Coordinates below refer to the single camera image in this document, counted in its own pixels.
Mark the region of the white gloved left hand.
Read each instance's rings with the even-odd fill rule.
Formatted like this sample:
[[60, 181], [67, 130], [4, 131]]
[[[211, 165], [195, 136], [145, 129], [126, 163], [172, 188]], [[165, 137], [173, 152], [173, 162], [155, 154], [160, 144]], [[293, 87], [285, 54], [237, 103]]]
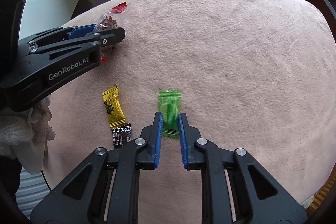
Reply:
[[1, 111], [1, 155], [18, 159], [29, 174], [41, 172], [46, 142], [55, 139], [55, 131], [49, 126], [50, 103], [47, 96], [29, 110]]

